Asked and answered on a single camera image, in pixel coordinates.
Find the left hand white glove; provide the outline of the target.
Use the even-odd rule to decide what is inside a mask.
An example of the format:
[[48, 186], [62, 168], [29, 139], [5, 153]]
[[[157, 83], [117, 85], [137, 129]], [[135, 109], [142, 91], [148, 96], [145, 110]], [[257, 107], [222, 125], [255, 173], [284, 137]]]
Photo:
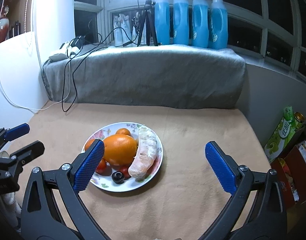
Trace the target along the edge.
[[15, 192], [2, 194], [0, 196], [8, 218], [20, 218], [21, 206], [15, 198]]

